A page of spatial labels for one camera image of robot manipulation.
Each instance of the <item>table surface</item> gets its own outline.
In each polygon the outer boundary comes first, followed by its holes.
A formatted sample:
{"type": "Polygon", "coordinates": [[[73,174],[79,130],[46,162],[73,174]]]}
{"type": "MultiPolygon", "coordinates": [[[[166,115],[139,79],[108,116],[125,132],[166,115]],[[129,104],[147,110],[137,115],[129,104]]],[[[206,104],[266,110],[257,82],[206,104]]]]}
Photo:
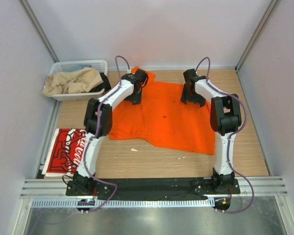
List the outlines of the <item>table surface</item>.
{"type": "MultiPolygon", "coordinates": [[[[181,70],[152,71],[155,81],[184,84],[181,70]]],[[[110,83],[118,81],[117,72],[108,72],[110,83]]],[[[209,78],[221,90],[236,93],[246,104],[235,71],[211,70],[209,78]]],[[[83,120],[87,106],[85,101],[64,101],[60,110],[57,128],[84,129],[83,120]]],[[[258,138],[248,112],[246,127],[234,143],[234,168],[246,176],[268,176],[268,171],[258,138]]],[[[166,178],[210,177],[215,156],[154,147],[145,140],[110,140],[106,137],[101,145],[96,165],[99,178],[166,178]]]]}

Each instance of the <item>folded clothing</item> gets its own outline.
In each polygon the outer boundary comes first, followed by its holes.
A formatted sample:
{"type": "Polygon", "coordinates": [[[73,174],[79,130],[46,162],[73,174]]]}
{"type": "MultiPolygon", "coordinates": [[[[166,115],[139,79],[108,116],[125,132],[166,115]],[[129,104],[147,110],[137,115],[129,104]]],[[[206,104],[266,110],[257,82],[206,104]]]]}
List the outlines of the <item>folded clothing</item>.
{"type": "Polygon", "coordinates": [[[101,83],[103,80],[100,73],[93,68],[57,72],[54,75],[48,74],[42,93],[44,95],[85,93],[101,83]]]}
{"type": "Polygon", "coordinates": [[[144,139],[152,145],[195,153],[214,154],[215,133],[210,126],[210,103],[204,107],[180,101],[183,85],[155,82],[148,73],[142,102],[122,101],[113,111],[109,137],[144,139]]]}

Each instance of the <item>metal vent strip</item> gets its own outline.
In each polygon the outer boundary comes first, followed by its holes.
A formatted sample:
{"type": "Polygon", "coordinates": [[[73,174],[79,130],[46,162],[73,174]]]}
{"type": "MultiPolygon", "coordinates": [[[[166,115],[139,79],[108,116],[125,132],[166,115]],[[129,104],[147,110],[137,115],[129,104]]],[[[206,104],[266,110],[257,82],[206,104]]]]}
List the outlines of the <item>metal vent strip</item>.
{"type": "MultiPolygon", "coordinates": [[[[94,204],[78,206],[80,199],[34,199],[32,208],[94,208],[104,201],[96,200],[94,204]]],[[[177,208],[177,207],[213,207],[214,198],[195,201],[109,201],[103,208],[177,208]]]]}

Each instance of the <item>robotic arm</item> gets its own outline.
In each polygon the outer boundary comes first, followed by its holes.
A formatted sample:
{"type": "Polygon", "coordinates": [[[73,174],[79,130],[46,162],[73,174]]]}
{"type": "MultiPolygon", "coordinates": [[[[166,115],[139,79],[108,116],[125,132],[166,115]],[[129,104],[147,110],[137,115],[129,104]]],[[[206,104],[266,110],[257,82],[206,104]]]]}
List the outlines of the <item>robotic arm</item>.
{"type": "MultiPolygon", "coordinates": [[[[200,106],[205,105],[206,99],[211,102],[210,124],[216,132],[216,163],[211,177],[213,187],[216,192],[225,192],[234,184],[234,172],[227,163],[227,143],[228,137],[238,130],[241,125],[241,112],[239,103],[227,95],[222,95],[206,76],[198,76],[194,69],[183,73],[185,84],[181,101],[183,103],[193,102],[200,106]]],[[[122,100],[139,104],[142,97],[143,84],[147,80],[147,74],[143,70],[137,70],[135,74],[124,75],[119,84],[109,93],[100,99],[90,99],[88,102],[84,125],[86,127],[86,142],[93,139],[86,152],[86,166],[91,174],[96,172],[96,161],[100,146],[106,135],[112,128],[112,111],[122,100]],[[101,105],[100,126],[96,138],[96,128],[98,123],[97,110],[101,105]]],[[[233,145],[235,135],[232,135],[229,146],[229,159],[233,160],[233,145]]],[[[69,181],[67,195],[81,195],[90,193],[94,188],[94,181],[89,177],[83,163],[77,168],[73,180],[69,181]]]]}

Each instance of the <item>red cloth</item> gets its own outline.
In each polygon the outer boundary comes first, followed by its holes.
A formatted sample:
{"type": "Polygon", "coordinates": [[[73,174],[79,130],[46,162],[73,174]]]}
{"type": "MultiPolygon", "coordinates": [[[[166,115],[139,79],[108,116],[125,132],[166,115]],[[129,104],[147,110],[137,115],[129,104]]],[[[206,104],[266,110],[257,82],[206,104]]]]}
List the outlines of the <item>red cloth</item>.
{"type": "Polygon", "coordinates": [[[210,103],[204,107],[180,101],[183,85],[149,81],[141,104],[122,101],[113,111],[110,139],[144,139],[163,148],[214,154],[215,133],[210,126],[210,103]]]}

